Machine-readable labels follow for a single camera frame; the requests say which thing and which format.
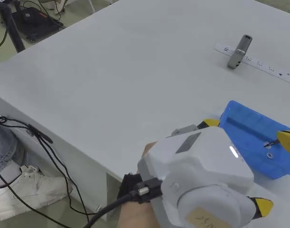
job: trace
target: power strip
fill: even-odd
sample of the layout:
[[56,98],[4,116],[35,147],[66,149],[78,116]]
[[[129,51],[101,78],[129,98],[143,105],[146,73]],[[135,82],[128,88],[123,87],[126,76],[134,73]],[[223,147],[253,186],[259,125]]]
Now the power strip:
[[[234,48],[221,43],[217,43],[214,49],[228,56],[232,56],[235,51]],[[274,68],[270,64],[263,63],[262,61],[250,56],[245,56],[242,62],[290,83],[290,72],[286,70]]]

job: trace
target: cable connector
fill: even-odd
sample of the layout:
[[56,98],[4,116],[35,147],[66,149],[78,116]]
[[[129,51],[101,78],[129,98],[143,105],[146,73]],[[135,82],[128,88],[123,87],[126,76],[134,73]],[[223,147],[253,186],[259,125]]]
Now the cable connector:
[[40,137],[45,139],[48,143],[50,143],[50,144],[53,143],[52,139],[49,136],[47,136],[46,134],[44,134],[43,132],[41,132],[37,128],[33,127],[31,124],[28,124],[28,127],[29,127],[29,131],[30,131],[29,134],[30,133],[38,134]]
[[141,204],[162,196],[161,184],[162,181],[158,178],[152,178],[136,184],[134,186],[134,190],[138,193],[135,196],[136,201]]

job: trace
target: handwritten label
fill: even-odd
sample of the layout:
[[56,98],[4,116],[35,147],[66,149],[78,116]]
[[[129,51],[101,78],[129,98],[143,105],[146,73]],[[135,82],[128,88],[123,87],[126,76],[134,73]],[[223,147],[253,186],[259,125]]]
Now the handwritten label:
[[232,228],[227,222],[202,208],[196,208],[185,218],[196,228]]

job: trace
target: floor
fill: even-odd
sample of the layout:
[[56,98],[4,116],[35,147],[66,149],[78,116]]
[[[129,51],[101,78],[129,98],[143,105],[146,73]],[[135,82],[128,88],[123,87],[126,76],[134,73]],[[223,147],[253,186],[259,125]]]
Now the floor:
[[[276,7],[283,11],[290,13],[290,0],[258,0],[267,5]],[[107,7],[109,3],[105,0],[92,0],[96,10],[101,10],[104,7]],[[79,0],[73,2],[69,6],[66,7],[66,12],[62,14],[61,22],[64,23],[66,27],[88,17],[91,15],[91,8],[87,0]],[[0,42],[4,35],[5,28],[0,23]],[[26,48],[34,45],[24,41]],[[7,37],[6,42],[0,48],[0,62],[7,60],[11,56],[15,54],[15,49],[11,43],[9,37]],[[82,210],[81,204],[77,201],[74,201],[74,205],[76,208]],[[56,220],[70,226],[70,227],[83,227],[86,223],[85,216],[79,215],[70,210],[68,206],[68,200],[64,199],[58,203],[55,203],[51,206],[42,208],[41,212],[55,218]],[[96,228],[115,228],[117,225],[119,210],[113,215],[110,221],[104,222],[100,220],[96,223]],[[6,221],[0,222],[0,228],[57,228],[58,226],[54,223],[48,221],[47,219],[34,214],[33,212],[28,212],[14,218],[8,219]]]
[[[87,219],[84,215],[77,214],[69,207],[68,199],[63,199],[48,207],[41,208],[40,212],[54,218],[72,228],[82,228],[86,225]],[[83,211],[81,204],[73,200],[73,207]],[[100,219],[93,226],[94,228],[116,228],[119,216],[119,209],[115,211],[114,215],[108,222]],[[47,220],[46,218],[37,215],[34,212],[27,212],[11,219],[0,222],[0,228],[59,228],[57,224]]]

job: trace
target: blue object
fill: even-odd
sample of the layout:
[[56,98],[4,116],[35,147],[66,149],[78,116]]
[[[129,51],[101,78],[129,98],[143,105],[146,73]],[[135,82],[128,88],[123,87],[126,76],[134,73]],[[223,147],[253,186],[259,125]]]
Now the blue object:
[[221,118],[223,128],[247,164],[266,176],[277,179],[290,175],[290,153],[281,145],[263,147],[276,140],[276,132],[290,130],[236,101],[230,101]]

